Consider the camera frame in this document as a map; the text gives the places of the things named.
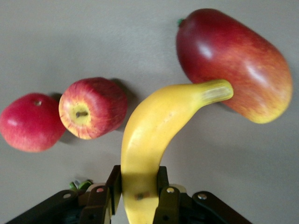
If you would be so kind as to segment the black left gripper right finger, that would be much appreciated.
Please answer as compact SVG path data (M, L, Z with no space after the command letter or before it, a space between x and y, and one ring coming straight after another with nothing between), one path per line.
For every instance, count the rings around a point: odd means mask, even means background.
M158 206L154 215L155 224L186 224L183 213L183 199L186 189L177 184L169 184L167 168L161 166L157 174Z

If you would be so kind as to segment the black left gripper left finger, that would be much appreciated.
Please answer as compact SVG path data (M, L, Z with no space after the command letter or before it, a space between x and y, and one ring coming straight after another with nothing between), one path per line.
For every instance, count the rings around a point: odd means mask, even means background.
M121 167L115 165L105 183L92 184L80 214L82 224L110 224L121 197Z

